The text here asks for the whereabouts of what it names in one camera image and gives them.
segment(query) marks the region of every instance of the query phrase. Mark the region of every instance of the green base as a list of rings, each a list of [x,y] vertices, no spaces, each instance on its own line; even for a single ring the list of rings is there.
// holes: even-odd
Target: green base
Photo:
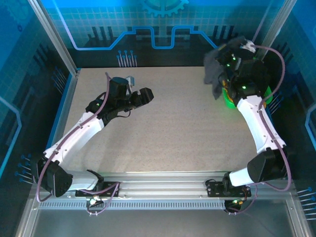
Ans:
[[[267,97],[268,95],[270,95],[272,93],[271,88],[268,86],[267,91],[265,93],[265,97]],[[232,101],[229,100],[227,92],[225,89],[223,89],[223,95],[224,95],[224,100],[225,100],[225,104],[228,108],[230,109],[234,109],[236,108],[236,106],[234,105],[234,103]],[[266,100],[267,105],[271,103],[273,99],[273,96],[271,96],[268,100]]]

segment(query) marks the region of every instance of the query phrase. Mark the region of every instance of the gray cloth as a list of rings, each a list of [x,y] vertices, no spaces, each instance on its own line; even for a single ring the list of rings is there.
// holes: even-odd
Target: gray cloth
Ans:
[[[240,36],[234,39],[231,39],[226,47],[229,48],[239,48],[241,44],[247,43],[247,40],[244,36]],[[215,48],[212,51],[208,52],[204,57],[204,69],[205,77],[204,83],[213,85],[213,96],[217,100],[222,94],[222,84],[221,80],[225,79],[225,74],[223,74],[223,67],[215,60],[215,57],[218,55],[218,49]]]

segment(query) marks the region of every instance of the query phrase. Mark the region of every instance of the gear graphic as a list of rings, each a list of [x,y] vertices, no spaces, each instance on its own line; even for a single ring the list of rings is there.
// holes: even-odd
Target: gear graphic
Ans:
[[[18,25],[25,21],[30,14],[30,6],[27,0],[0,0],[0,6],[6,7]]]
[[[188,4],[188,0],[140,0],[143,10],[148,14],[153,13],[154,17],[172,14],[178,14],[179,9],[184,9],[184,4]]]

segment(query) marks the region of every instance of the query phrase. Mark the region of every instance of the speckled table surface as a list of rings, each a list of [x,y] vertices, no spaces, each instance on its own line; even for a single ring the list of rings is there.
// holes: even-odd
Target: speckled table surface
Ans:
[[[203,67],[82,69],[65,131],[88,103],[106,90],[111,77],[135,77],[135,87],[152,89],[155,98],[116,118],[78,152],[69,170],[226,171],[244,168],[256,148],[238,110],[225,106],[203,84]]]

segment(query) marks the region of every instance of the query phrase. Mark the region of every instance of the metal post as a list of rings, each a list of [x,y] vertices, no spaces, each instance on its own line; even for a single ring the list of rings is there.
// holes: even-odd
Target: metal post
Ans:
[[[276,15],[273,23],[271,24],[271,27],[269,31],[267,32],[263,42],[261,45],[270,47],[273,43],[273,41],[278,36],[282,26],[284,25],[285,21],[287,20],[290,12],[292,11],[295,3],[297,0],[285,0],[280,11]],[[265,49],[259,49],[257,52],[257,58],[263,60],[263,58],[266,56],[267,50]]]
[[[63,40],[61,39],[58,31],[56,30],[53,22],[51,21],[45,7],[40,1],[37,0],[28,0],[29,4],[31,5],[32,9],[34,10],[36,16],[38,17],[40,23],[44,27],[48,37],[54,44],[58,54],[64,61],[68,71],[73,75],[76,76],[77,74],[77,67],[72,60]]]

